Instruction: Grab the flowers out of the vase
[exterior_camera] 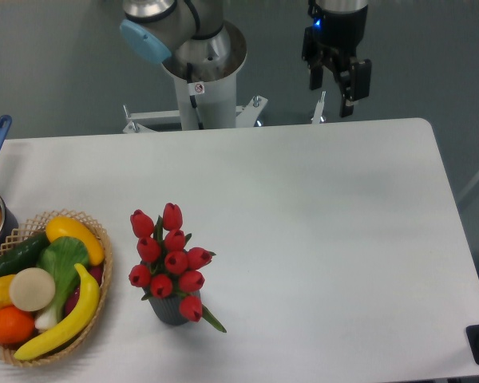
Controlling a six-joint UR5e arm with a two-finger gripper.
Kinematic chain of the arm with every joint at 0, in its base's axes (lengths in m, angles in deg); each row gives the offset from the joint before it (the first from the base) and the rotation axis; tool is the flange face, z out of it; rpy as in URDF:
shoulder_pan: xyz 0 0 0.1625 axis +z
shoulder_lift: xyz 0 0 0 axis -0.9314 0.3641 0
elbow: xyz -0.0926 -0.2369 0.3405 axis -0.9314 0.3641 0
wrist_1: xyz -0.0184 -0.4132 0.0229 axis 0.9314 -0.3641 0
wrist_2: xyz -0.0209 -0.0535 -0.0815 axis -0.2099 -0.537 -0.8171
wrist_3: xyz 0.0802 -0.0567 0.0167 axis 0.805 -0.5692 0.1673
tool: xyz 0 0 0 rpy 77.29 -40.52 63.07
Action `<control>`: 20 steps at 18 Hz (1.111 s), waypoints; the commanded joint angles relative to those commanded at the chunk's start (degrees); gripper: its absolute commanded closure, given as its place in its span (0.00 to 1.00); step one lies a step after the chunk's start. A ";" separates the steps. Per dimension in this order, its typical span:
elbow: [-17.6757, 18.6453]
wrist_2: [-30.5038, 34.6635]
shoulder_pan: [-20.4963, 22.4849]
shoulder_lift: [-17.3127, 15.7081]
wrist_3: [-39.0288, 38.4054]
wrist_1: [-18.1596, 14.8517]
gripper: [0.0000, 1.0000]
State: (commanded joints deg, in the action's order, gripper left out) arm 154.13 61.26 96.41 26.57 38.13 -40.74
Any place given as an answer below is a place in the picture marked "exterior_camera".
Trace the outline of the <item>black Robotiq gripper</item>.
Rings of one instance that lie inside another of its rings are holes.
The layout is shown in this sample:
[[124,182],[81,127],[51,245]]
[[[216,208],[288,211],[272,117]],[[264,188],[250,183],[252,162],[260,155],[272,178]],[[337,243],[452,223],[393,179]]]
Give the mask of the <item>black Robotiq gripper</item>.
[[323,86],[323,66],[337,71],[341,93],[340,117],[353,114],[354,106],[370,95],[372,61],[355,61],[363,39],[367,6],[309,6],[312,25],[304,32],[302,59],[310,72],[309,89]]

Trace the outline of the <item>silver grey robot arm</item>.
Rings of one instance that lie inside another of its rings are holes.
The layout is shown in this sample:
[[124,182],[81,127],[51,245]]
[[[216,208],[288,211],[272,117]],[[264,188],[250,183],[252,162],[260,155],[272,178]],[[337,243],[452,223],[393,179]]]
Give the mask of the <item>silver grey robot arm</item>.
[[[125,1],[122,7],[120,32],[130,48],[182,81],[220,81],[246,60],[245,38],[224,19],[221,1]],[[313,23],[304,30],[301,57],[310,72],[309,88],[319,89],[324,71],[330,71],[342,96],[342,117],[370,94],[372,63],[356,54],[367,13],[366,1],[307,3]]]

